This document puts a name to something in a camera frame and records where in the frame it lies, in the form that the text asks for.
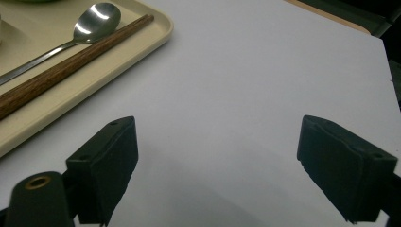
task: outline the metal spoon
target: metal spoon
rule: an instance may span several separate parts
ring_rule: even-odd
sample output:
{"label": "metal spoon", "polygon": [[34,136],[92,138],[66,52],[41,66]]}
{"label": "metal spoon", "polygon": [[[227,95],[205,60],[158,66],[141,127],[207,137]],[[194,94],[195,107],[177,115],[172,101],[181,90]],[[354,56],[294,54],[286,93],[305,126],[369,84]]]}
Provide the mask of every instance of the metal spoon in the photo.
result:
{"label": "metal spoon", "polygon": [[120,23],[120,19],[121,12],[115,5],[111,3],[97,3],[92,5],[79,17],[75,24],[74,38],[72,41],[61,44],[38,58],[0,76],[0,85],[16,78],[66,48],[76,44],[91,44],[112,34]]}

